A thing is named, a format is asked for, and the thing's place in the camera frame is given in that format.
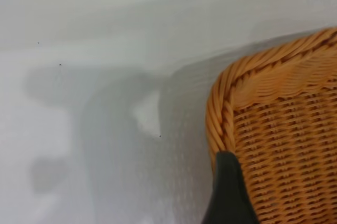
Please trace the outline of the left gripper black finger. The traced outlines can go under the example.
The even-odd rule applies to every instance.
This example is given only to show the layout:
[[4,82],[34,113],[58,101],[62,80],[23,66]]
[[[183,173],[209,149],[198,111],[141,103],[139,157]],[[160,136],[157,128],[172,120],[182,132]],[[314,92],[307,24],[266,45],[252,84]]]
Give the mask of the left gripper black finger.
[[215,179],[204,223],[259,223],[240,163],[229,151],[215,156]]

